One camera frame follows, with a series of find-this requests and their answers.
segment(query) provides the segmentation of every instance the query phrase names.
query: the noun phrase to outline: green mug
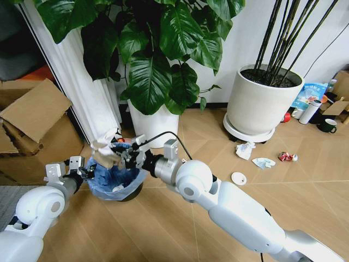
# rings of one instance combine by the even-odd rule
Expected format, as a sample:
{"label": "green mug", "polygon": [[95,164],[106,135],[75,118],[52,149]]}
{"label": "green mug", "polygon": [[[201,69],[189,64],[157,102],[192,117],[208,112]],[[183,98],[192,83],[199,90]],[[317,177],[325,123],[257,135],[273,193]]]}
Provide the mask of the green mug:
{"label": "green mug", "polygon": [[333,134],[333,133],[336,133],[337,131],[336,125],[337,125],[336,121],[326,118],[320,124],[318,124],[317,127],[323,132],[326,132],[326,133],[330,132]]}

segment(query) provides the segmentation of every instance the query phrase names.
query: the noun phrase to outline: blue plastic bag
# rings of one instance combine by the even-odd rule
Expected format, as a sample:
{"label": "blue plastic bag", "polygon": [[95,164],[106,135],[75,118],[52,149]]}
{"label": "blue plastic bag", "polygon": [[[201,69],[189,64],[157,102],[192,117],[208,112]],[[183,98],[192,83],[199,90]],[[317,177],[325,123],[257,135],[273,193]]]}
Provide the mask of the blue plastic bag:
{"label": "blue plastic bag", "polygon": [[[121,201],[133,193],[145,180],[147,172],[138,168],[118,169],[113,166],[107,169],[99,165],[92,157],[87,162],[87,167],[97,164],[94,179],[87,181],[93,195],[103,200]],[[115,187],[122,185],[123,189],[113,192]]]}
{"label": "blue plastic bag", "polygon": [[321,100],[327,89],[328,84],[307,83],[304,84],[300,93],[293,101],[291,107],[306,110],[309,104],[314,100]]}

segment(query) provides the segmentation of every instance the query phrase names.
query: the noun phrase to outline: white flower pot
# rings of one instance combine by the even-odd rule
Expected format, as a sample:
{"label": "white flower pot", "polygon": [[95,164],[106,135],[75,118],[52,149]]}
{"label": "white flower pot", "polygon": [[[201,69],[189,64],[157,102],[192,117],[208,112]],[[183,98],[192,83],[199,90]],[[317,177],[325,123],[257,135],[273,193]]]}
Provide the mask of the white flower pot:
{"label": "white flower pot", "polygon": [[259,135],[275,128],[292,105],[304,85],[304,79],[293,73],[288,78],[297,86],[288,88],[270,87],[254,83],[241,75],[241,71],[254,65],[241,68],[235,77],[233,90],[227,108],[228,119],[240,132]]}
{"label": "white flower pot", "polygon": [[[147,139],[151,139],[154,136],[161,134],[165,131],[172,131],[175,134],[178,133],[178,121],[179,116],[169,112],[165,105],[153,115],[144,115],[139,112],[131,103],[127,101],[133,126],[135,128],[136,135],[145,134]],[[164,147],[164,143],[168,139],[175,139],[172,134],[165,134],[149,143],[152,148]]]}

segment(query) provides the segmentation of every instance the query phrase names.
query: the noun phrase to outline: white robotic arm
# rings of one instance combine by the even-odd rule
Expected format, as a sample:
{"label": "white robotic arm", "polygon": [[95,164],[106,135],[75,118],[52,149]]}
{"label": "white robotic arm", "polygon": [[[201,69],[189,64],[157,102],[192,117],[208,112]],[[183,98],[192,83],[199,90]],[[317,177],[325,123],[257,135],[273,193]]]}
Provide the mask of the white robotic arm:
{"label": "white robotic arm", "polygon": [[[190,160],[183,164],[178,157],[178,140],[166,142],[164,155],[157,156],[150,152],[148,142],[142,135],[134,138],[128,149],[111,145],[111,150],[122,157],[126,168],[144,168],[186,201],[202,206],[216,225],[248,249],[269,253],[280,262],[344,261],[308,234],[284,231],[266,208],[232,183],[220,181],[205,163]],[[19,221],[0,233],[2,261],[31,262],[39,258],[43,236],[78,190],[81,176],[88,178],[80,171],[81,157],[71,157],[68,175],[62,177],[63,167],[62,163],[47,165],[47,186],[35,188],[20,199],[16,208]]]}

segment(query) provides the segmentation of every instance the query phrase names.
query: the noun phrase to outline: blue trash bag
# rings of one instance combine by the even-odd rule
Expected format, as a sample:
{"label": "blue trash bag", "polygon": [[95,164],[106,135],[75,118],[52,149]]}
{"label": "blue trash bag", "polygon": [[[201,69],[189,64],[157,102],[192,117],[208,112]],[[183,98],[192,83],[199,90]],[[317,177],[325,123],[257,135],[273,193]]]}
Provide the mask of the blue trash bag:
{"label": "blue trash bag", "polygon": [[[103,200],[121,201],[133,193],[145,180],[147,172],[138,168],[118,169],[113,166],[107,169],[99,165],[92,157],[88,160],[86,167],[97,164],[94,171],[94,179],[87,180],[92,194]],[[113,192],[117,186],[123,186],[123,189]]]}

